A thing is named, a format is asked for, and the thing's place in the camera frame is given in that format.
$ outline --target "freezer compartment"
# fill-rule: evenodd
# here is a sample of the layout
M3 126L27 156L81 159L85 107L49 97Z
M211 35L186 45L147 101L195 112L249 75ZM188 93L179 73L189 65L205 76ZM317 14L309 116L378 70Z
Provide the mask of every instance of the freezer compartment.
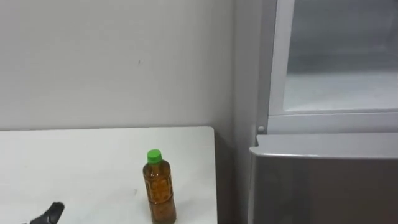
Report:
M398 0L296 0L284 109L398 109Z
M398 161L255 157L250 224L398 223Z

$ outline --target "white table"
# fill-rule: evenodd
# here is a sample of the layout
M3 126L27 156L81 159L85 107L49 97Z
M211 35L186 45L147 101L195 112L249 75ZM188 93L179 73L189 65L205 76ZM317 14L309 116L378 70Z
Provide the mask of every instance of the white table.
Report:
M176 223L217 223L207 127L0 132L0 223L26 222L53 201L66 207L59 224L151 223L142 166L153 148L172 166Z

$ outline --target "green bottle cap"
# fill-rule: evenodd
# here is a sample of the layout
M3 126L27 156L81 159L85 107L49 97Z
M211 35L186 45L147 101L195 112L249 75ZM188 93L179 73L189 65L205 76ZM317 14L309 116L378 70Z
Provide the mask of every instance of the green bottle cap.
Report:
M158 164L162 161L162 153L158 149L152 149L147 154L149 164Z

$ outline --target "white wall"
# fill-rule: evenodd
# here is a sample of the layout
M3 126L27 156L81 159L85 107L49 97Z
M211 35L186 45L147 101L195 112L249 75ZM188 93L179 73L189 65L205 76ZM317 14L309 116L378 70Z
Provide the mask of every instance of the white wall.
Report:
M262 19L262 0L236 0L234 58L234 152L239 223L248 222L249 148L254 145Z
M0 129L232 135L231 0L0 0Z

